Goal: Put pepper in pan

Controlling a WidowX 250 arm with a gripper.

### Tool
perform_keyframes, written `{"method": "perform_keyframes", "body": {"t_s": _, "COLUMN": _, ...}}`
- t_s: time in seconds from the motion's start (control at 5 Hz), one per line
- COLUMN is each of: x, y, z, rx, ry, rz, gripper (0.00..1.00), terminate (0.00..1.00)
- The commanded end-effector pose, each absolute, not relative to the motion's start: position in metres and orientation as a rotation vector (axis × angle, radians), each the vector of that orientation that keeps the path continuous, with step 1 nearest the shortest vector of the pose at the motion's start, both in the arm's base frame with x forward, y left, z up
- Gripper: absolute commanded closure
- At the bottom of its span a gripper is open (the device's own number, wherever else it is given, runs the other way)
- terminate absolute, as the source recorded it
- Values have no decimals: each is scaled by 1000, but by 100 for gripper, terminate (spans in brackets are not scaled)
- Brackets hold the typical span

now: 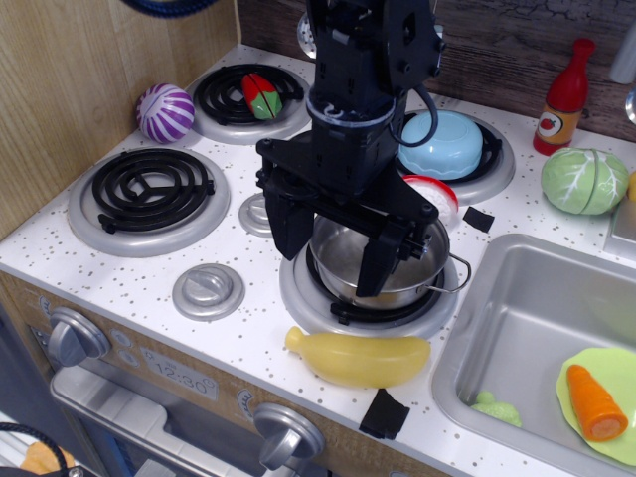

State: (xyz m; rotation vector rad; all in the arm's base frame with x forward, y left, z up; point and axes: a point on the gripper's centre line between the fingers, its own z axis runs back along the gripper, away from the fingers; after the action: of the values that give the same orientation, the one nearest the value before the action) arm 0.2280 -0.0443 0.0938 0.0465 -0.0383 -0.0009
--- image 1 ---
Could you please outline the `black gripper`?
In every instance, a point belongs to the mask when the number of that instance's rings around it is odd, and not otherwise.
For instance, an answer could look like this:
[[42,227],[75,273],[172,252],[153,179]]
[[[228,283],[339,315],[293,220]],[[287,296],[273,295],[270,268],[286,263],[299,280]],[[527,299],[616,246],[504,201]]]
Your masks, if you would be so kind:
[[278,251],[293,259],[308,243],[316,215],[369,238],[356,295],[375,297],[401,261],[423,255],[424,235],[436,209],[401,178],[395,160],[405,99],[364,116],[324,112],[309,101],[312,125],[290,140],[257,142],[262,158],[257,185],[263,190]]

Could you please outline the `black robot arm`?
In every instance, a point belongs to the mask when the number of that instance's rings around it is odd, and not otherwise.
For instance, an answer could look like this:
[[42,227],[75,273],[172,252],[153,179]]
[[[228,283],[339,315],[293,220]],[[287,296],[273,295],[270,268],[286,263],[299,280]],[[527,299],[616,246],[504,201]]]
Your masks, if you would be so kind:
[[263,139],[257,184],[279,252],[295,257],[325,217],[368,238],[357,293],[379,294],[420,258],[438,212],[401,177],[407,96],[427,97],[444,48],[425,1],[311,1],[315,78],[306,139]]

